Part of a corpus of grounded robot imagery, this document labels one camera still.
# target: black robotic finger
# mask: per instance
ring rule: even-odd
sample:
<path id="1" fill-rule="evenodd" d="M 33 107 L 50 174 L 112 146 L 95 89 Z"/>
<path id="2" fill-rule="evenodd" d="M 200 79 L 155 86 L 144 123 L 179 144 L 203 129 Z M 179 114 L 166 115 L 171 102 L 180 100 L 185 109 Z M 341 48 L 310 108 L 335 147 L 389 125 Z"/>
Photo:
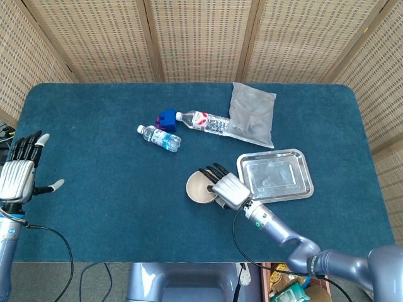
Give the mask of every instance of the black robotic finger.
<path id="1" fill-rule="evenodd" d="M 35 147 L 35 143 L 37 142 L 38 138 L 42 134 L 42 131 L 39 130 L 38 132 L 34 133 L 33 135 L 30 136 L 30 139 L 28 141 L 28 145 L 25 148 L 25 152 L 23 154 L 23 159 L 28 160 L 31 158 L 33 149 Z"/>
<path id="2" fill-rule="evenodd" d="M 48 141 L 48 139 L 49 139 L 49 134 L 48 133 L 42 135 L 37 140 L 37 142 L 34 144 L 34 147 L 33 147 L 33 150 L 32 150 L 32 153 L 31 153 L 30 157 L 27 158 L 28 160 L 32 160 L 35 163 L 35 168 L 38 167 L 39 159 L 40 159 L 40 156 L 42 154 L 42 149 L 45 146 L 45 144 Z"/>
<path id="3" fill-rule="evenodd" d="M 220 171 L 218 171 L 215 167 L 212 167 L 211 165 L 208 165 L 207 169 L 210 170 L 210 172 L 218 179 L 224 177 L 224 174 L 222 174 Z"/>
<path id="4" fill-rule="evenodd" d="M 41 195 L 45 193 L 51 193 L 54 191 L 54 188 L 47 186 L 47 187 L 34 187 L 32 191 L 32 195 Z"/>
<path id="5" fill-rule="evenodd" d="M 26 146 L 28 146 L 28 141 L 30 140 L 31 137 L 32 135 L 24 138 L 24 140 L 21 142 L 20 148 L 18 149 L 18 152 L 16 154 L 16 160 L 24 159 Z"/>
<path id="6" fill-rule="evenodd" d="M 8 161 L 11 162 L 12 160 L 16 160 L 16 156 L 18 154 L 18 151 L 20 150 L 21 144 L 25 138 L 21 137 L 19 140 L 17 140 L 14 144 L 13 149 L 11 150 L 10 156 Z"/>
<path id="7" fill-rule="evenodd" d="M 200 168 L 199 172 L 203 173 L 205 177 L 207 177 L 212 183 L 216 184 L 217 181 L 219 181 L 213 174 L 209 173 L 209 171 L 206 171 L 205 169 Z"/>
<path id="8" fill-rule="evenodd" d="M 213 163 L 213 165 L 214 165 L 218 170 L 220 170 L 222 174 L 227 175 L 227 174 L 229 173 L 229 171 L 228 171 L 226 168 L 224 168 L 222 165 L 220 165 L 220 164 L 218 164 L 218 163 L 216 163 L 216 162 Z"/>

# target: plastic bottle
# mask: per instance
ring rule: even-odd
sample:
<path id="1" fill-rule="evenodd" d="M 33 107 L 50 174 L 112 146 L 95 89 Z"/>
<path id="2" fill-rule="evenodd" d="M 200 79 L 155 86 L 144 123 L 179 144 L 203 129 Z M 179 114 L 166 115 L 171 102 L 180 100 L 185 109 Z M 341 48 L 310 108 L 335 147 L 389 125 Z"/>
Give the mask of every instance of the plastic bottle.
<path id="1" fill-rule="evenodd" d="M 148 142 L 152 142 L 168 151 L 176 152 L 181 146 L 181 138 L 176 135 L 166 133 L 154 126 L 145 127 L 140 125 L 137 127 L 137 132 L 143 135 L 143 138 Z"/>
<path id="2" fill-rule="evenodd" d="M 195 110 L 187 113 L 177 112 L 175 118 L 177 121 L 182 121 L 188 128 L 218 135 L 222 135 L 229 122 L 229 118 Z"/>

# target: sticker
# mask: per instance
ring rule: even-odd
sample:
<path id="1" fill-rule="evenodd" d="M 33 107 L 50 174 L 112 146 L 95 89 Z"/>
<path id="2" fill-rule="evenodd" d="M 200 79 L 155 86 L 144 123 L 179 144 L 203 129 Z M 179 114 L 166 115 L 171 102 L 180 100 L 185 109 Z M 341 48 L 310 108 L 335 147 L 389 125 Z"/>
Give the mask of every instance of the sticker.
<path id="1" fill-rule="evenodd" d="M 193 128 L 197 130 L 204 130 L 207 125 L 208 114 L 196 111 L 191 121 Z"/>
<path id="2" fill-rule="evenodd" d="M 166 133 L 165 131 L 162 131 L 160 129 L 155 129 L 151 137 L 151 142 L 158 146 L 166 148 L 166 142 L 169 140 L 169 136 L 169 133 Z"/>

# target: blue tablecloth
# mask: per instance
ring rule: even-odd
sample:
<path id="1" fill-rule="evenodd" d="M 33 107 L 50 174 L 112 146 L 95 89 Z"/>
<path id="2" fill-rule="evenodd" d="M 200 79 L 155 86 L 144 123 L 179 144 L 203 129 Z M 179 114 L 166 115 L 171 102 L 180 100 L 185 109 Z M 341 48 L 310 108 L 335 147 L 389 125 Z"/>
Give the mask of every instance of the blue tablecloth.
<path id="1" fill-rule="evenodd" d="M 323 249 L 365 256 L 394 241 L 354 93 L 346 86 L 251 84 L 277 93 L 276 149 L 297 148 L 315 186 L 309 199 L 270 204 L 296 231 Z M 178 126 L 171 153 L 136 129 L 159 112 L 195 109 L 228 116 L 232 84 L 40 84 L 27 96 L 16 136 L 50 133 L 37 185 L 59 178 L 57 192 L 25 207 L 31 223 L 53 227 L 75 261 L 241 261 L 231 235 L 234 211 L 186 196 L 187 178 L 220 162 L 236 173 L 238 156 L 267 151 L 249 143 Z M 241 217 L 239 242 L 258 261 L 283 260 L 277 247 Z M 24 230 L 20 261 L 66 261 L 54 234 Z"/>

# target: clear plastic bag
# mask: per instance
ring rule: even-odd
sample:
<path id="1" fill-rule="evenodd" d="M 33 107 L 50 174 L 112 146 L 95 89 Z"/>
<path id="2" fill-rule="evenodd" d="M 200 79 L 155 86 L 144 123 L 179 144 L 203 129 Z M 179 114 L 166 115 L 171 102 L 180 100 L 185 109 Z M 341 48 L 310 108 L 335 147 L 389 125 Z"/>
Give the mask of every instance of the clear plastic bag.
<path id="1" fill-rule="evenodd" d="M 271 141 L 271 123 L 276 94 L 241 83 L 233 84 L 230 121 L 223 135 L 274 148 Z"/>

